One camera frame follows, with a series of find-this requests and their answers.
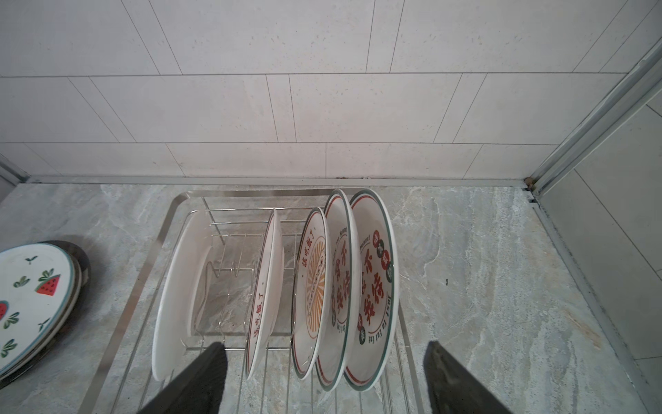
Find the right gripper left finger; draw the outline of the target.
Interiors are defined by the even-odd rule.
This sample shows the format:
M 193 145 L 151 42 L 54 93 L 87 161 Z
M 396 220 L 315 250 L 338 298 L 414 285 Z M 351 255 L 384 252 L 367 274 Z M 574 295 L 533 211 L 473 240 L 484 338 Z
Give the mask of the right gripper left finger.
M 228 373 L 222 343 L 212 343 L 139 413 L 218 413 Z

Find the white red rim plate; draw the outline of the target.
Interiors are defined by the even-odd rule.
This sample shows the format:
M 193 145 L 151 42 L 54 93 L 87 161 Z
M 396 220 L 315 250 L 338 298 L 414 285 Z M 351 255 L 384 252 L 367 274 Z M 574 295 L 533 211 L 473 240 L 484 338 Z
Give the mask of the white red rim plate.
M 352 207 L 344 191 L 330 195 L 324 209 L 329 228 L 330 308 L 324 319 L 317 378 L 333 391 L 341 382 L 353 353 L 360 304 L 360 248 Z

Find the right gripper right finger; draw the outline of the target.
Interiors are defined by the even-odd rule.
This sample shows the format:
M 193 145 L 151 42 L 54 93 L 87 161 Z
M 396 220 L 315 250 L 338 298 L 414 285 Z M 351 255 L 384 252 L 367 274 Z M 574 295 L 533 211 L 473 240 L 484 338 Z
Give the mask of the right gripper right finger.
M 438 341 L 430 341 L 423 369 L 433 413 L 505 413 L 510 410 Z

